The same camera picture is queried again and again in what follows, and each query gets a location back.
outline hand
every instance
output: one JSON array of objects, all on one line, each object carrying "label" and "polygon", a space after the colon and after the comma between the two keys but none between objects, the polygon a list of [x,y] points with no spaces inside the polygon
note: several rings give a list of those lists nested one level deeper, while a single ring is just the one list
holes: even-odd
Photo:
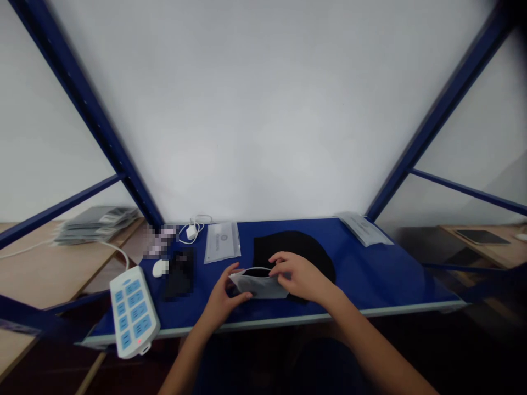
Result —
[{"label": "hand", "polygon": [[[300,255],[277,252],[269,258],[269,262],[276,264],[269,276],[278,274],[278,282],[290,294],[324,306],[325,301],[338,290],[315,265]],[[284,273],[290,273],[290,279],[286,278]]]},{"label": "hand", "polygon": [[232,284],[229,280],[229,275],[242,271],[242,269],[236,270],[239,264],[239,262],[236,262],[223,271],[220,279],[212,289],[209,301],[199,318],[198,322],[201,326],[210,330],[210,334],[216,331],[225,322],[232,310],[253,297],[250,292],[244,292],[243,294],[229,298],[225,292],[225,288],[228,287],[229,284]]}]

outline blue tabletop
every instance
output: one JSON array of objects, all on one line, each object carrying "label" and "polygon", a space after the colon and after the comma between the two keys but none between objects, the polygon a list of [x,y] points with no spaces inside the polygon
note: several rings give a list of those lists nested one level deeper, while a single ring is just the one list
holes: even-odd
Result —
[{"label": "blue tabletop", "polygon": [[[253,239],[284,230],[298,230],[315,238],[333,260],[336,284],[361,311],[397,308],[412,305],[459,302],[458,296],[434,279],[415,259],[397,244],[376,244],[364,247],[338,218],[301,219],[295,221],[239,222],[242,256],[203,264],[206,231],[200,233],[195,248],[196,269],[194,292],[188,297],[166,302],[163,278],[152,276],[156,259],[143,259],[146,281],[161,322],[161,332],[192,327],[200,317],[210,291],[222,271],[231,263],[241,268],[253,265]],[[172,250],[183,246],[174,242]],[[276,320],[323,314],[316,303],[306,305],[290,300],[250,300],[231,314],[228,323]],[[113,335],[111,310],[91,333],[92,336]]]}]

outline white cable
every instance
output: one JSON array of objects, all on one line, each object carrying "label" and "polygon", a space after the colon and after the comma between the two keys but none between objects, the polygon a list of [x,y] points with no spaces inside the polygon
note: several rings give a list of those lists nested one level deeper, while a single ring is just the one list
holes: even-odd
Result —
[{"label": "white cable", "polygon": [[[28,247],[25,250],[20,250],[20,251],[17,251],[17,252],[13,252],[11,254],[2,255],[2,256],[0,256],[0,259],[9,258],[9,257],[18,255],[18,254],[23,253],[23,252],[28,252],[28,251],[34,249],[35,247],[38,247],[38,246],[40,246],[42,244],[49,244],[49,243],[52,243],[53,241],[54,241],[53,239],[46,240],[46,241],[41,241],[40,243],[32,245],[31,247]],[[130,259],[128,258],[128,255],[122,249],[120,249],[119,247],[114,246],[113,244],[105,243],[103,241],[98,241],[98,243],[104,244],[104,245],[106,245],[108,247],[111,247],[114,250],[118,250],[125,257],[125,260],[126,260],[126,269],[125,269],[125,271],[130,268]]]},{"label": "white cable", "polygon": [[38,247],[38,246],[40,246],[40,245],[42,245],[42,244],[48,244],[48,243],[51,243],[51,242],[53,242],[53,239],[51,239],[51,240],[46,240],[46,241],[41,241],[40,243],[35,244],[34,246],[31,246],[31,247],[28,247],[28,248],[26,248],[25,250],[21,250],[21,251],[13,252],[13,253],[11,253],[11,254],[7,254],[7,255],[2,255],[2,256],[0,256],[0,259],[9,258],[9,257],[12,257],[12,256],[15,256],[15,255],[18,255],[18,254],[23,253],[23,252],[28,252],[29,250],[32,250],[32,249],[34,249],[35,247]]},{"label": "white cable", "polygon": [[130,268],[130,259],[128,258],[128,255],[122,249],[114,246],[113,244],[105,243],[103,241],[97,241],[97,243],[104,244],[104,245],[107,245],[108,247],[113,248],[114,250],[118,250],[125,257],[125,261],[126,261],[125,271],[127,271]]},{"label": "white cable", "polygon": [[[180,237],[179,237],[179,242],[180,242],[181,244],[187,244],[187,245],[194,244],[194,242],[196,241],[196,239],[197,239],[198,236],[199,236],[199,233],[205,228],[205,224],[204,224],[203,222],[196,222],[196,219],[197,219],[198,217],[208,217],[208,218],[210,218],[210,221],[209,221],[209,222],[212,222],[212,217],[209,216],[209,215],[206,215],[206,214],[198,214],[198,215],[196,215],[195,217],[191,218],[191,219],[190,219],[190,222],[189,222],[188,224],[184,225],[184,226],[180,229],[180,232],[179,232],[179,235],[180,235]],[[186,228],[186,227],[188,227],[188,226],[191,226],[191,225],[194,225],[195,228],[196,228],[196,237],[195,237],[191,242],[187,242],[187,241],[183,241],[183,240],[181,240],[181,234],[183,233],[183,229]]]}]

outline white wall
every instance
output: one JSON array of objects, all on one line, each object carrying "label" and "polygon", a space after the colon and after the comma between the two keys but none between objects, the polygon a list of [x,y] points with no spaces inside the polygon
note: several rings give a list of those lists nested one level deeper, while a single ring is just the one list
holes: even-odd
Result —
[{"label": "white wall", "polygon": [[167,221],[368,209],[481,0],[51,0]]},{"label": "white wall", "polygon": [[[0,53],[0,222],[18,222],[114,171],[7,1]],[[95,204],[133,200],[119,183],[63,218]]]},{"label": "white wall", "polygon": [[[527,205],[527,63],[513,32],[416,168]],[[403,227],[518,223],[527,218],[410,175],[377,223]]]}]

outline person's left hand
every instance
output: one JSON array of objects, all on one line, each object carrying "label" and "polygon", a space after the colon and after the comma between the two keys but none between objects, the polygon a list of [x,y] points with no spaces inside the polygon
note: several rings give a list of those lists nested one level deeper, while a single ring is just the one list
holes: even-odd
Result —
[{"label": "person's left hand", "polygon": [[236,270],[239,264],[239,262],[233,263],[223,271],[220,279],[210,293],[205,310],[203,310],[199,318],[199,322],[205,328],[208,328],[211,333],[216,331],[225,322],[232,310],[253,297],[250,292],[244,292],[243,294],[229,298],[225,292],[225,288],[228,284],[231,284],[229,275],[242,271],[242,269]]}]

